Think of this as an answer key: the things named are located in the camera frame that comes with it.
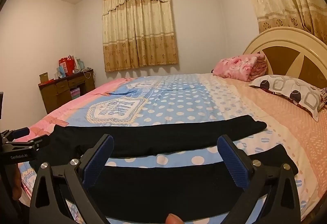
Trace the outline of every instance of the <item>black pants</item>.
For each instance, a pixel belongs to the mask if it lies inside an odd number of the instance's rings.
[[[67,164],[80,158],[104,134],[112,135],[112,158],[130,158],[212,147],[227,134],[233,141],[261,132],[267,124],[244,115],[224,121],[185,124],[164,124],[141,127],[61,127],[55,126],[50,144],[38,150],[37,159],[30,161],[37,171],[43,162],[51,166]]]
[[[276,167],[288,163],[294,174],[298,173],[282,145],[250,158]],[[192,221],[229,212],[243,189],[219,162],[175,168],[105,166],[88,191],[107,217],[131,223],[164,223],[169,213]],[[63,193],[71,200],[67,187]]]

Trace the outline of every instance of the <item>wooden desk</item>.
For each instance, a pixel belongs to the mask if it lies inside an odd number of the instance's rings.
[[[94,90],[93,70],[88,70],[85,74],[79,72],[62,79],[56,79],[48,84],[39,85],[46,112],[49,114],[71,101],[70,90],[74,88],[80,88],[81,96]]]

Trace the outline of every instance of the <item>headboard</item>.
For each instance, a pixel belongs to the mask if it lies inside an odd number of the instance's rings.
[[[256,37],[244,54],[263,53],[267,74],[302,79],[318,88],[327,87],[327,45],[297,28],[277,27]]]

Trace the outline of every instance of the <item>pillow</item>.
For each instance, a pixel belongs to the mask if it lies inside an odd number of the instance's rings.
[[[267,75],[253,80],[249,86],[259,87],[276,95],[283,95],[293,103],[311,113],[314,120],[319,120],[318,111],[325,105],[327,93],[307,82],[280,75]]]
[[[327,88],[323,88],[323,89],[319,89],[320,92],[323,94],[323,97],[324,97],[324,102],[325,102],[325,105],[324,107],[327,109]]]
[[[212,73],[221,78],[251,82],[263,76],[267,71],[267,67],[265,55],[258,53],[245,54],[220,60]]]

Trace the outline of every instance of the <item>bed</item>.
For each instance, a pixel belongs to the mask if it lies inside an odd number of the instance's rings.
[[[300,78],[319,88],[327,87],[327,46],[311,34],[295,28],[269,29],[255,38],[245,54],[262,52],[268,73]],[[207,122],[250,115],[267,123],[267,129],[234,142],[247,154],[282,144],[296,163],[301,219],[304,220],[327,191],[327,109],[316,122],[287,99],[255,89],[248,83],[222,79],[213,74],[192,74],[117,79],[53,111],[30,127],[20,141],[50,134],[54,126],[147,126]],[[112,159],[107,166],[181,167],[222,161],[217,147],[129,159]],[[29,163],[19,164],[22,184],[30,199],[36,178]],[[256,220],[261,198],[248,223]],[[68,202],[76,221],[82,223],[75,205]],[[220,223],[226,214],[195,224]],[[108,218],[112,224],[124,221]]]

